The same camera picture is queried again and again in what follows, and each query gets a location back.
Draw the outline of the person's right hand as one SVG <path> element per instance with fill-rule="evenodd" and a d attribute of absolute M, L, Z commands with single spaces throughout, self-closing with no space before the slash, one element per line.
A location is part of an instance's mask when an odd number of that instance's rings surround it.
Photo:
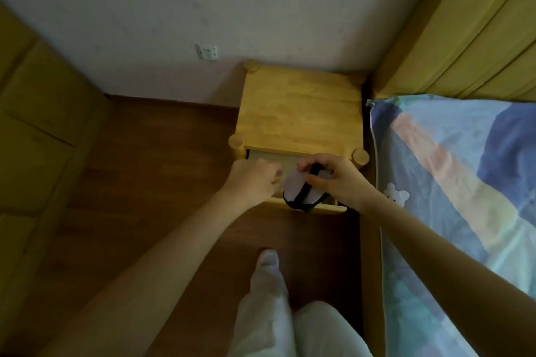
<path fill-rule="evenodd" d="M 327 153 L 317 153 L 301 159 L 297 170 L 307 182 L 307 174 L 313 164 L 321 164 L 332 171 L 336 187 L 333 190 L 320 190 L 352 209 L 366 215 L 377 216 L 382 213 L 381 206 L 385 197 L 378 192 L 358 169 L 348 160 Z"/>

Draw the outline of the person's left hand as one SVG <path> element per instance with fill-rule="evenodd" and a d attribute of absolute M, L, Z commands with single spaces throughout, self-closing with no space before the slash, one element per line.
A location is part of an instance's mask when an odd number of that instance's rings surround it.
<path fill-rule="evenodd" d="M 239 159 L 231 166 L 230 174 L 220 189 L 222 195 L 241 212 L 261 204 L 274 194 L 268 188 L 266 159 Z"/>

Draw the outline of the person's left forearm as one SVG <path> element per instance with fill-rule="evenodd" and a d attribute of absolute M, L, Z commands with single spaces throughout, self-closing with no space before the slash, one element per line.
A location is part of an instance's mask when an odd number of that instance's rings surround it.
<path fill-rule="evenodd" d="M 262 201 L 218 191 L 105 286 L 39 357 L 143 357 L 223 232 Z"/>

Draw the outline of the person's right forearm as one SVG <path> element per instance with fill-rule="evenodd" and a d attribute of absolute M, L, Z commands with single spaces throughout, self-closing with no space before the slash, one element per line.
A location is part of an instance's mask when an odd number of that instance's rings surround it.
<path fill-rule="evenodd" d="M 536 357 L 536 300 L 378 191 L 354 209 L 378 223 L 480 357 Z"/>

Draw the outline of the wooden nightstand drawer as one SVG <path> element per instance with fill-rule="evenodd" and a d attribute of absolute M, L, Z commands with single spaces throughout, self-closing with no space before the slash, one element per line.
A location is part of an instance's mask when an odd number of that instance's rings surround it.
<path fill-rule="evenodd" d="M 296 170 L 301 156 L 258 150 L 248 151 L 247 159 L 256 160 L 259 158 L 279 163 L 283 168 L 281 189 L 267 199 L 266 204 L 305 213 L 339 214 L 347 211 L 345 205 L 339 203 L 329 194 L 313 188 L 305 188 L 305 183 Z"/>

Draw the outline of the wooden nightstand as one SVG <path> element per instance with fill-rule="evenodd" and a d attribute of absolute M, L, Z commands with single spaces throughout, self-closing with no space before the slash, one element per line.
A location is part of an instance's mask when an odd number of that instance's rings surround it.
<path fill-rule="evenodd" d="M 306 157 L 318 152 L 368 164 L 363 145 L 362 73 L 341 75 L 243 63 L 245 82 L 235 132 L 235 159 L 249 150 Z"/>

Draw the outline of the white sock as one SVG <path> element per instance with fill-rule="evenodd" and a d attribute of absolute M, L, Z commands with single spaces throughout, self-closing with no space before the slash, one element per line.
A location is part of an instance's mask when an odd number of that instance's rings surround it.
<path fill-rule="evenodd" d="M 256 271 L 279 272 L 279 256 L 276 250 L 268 248 L 263 250 L 256 261 Z"/>

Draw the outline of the pastel patterned quilt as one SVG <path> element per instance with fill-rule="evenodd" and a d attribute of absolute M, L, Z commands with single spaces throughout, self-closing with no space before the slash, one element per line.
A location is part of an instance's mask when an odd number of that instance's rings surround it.
<path fill-rule="evenodd" d="M 376 188 L 536 300 L 536 103 L 369 100 Z M 477 357 L 381 233 L 386 357 Z"/>

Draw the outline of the white trousers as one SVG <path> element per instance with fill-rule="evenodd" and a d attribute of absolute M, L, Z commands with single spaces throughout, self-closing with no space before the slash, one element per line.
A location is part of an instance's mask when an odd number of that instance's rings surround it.
<path fill-rule="evenodd" d="M 313 301 L 293 312 L 279 270 L 254 271 L 238 306 L 227 357 L 372 357 L 336 308 Z"/>

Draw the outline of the yellow wooden headboard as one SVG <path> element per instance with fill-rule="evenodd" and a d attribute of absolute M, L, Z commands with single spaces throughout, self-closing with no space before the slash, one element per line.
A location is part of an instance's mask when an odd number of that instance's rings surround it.
<path fill-rule="evenodd" d="M 536 102 L 536 0 L 421 0 L 371 90 Z"/>

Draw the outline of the yellow wooden wardrobe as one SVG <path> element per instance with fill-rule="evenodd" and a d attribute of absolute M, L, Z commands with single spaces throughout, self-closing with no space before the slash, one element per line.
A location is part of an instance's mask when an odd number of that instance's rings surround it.
<path fill-rule="evenodd" d="M 0 351 L 110 109 L 0 1 Z"/>

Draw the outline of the wooden bed frame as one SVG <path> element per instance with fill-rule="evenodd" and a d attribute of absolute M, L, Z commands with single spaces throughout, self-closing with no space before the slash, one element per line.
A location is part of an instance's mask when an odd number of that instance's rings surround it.
<path fill-rule="evenodd" d="M 367 100 L 372 98 L 371 75 L 361 86 L 361 95 L 364 150 L 370 159 L 360 172 L 375 186 L 375 149 L 370 130 L 370 109 L 366 107 Z M 376 222 L 362 214 L 359 225 L 363 338 L 374 357 L 385 357 L 381 232 Z"/>

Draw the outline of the white wall socket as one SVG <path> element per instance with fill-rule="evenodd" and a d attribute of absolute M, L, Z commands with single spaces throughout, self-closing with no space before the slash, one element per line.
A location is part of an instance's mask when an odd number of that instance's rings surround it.
<path fill-rule="evenodd" d="M 196 44 L 195 45 L 196 53 L 201 60 L 205 61 L 218 61 L 219 53 L 218 47 L 216 46 L 203 46 Z"/>

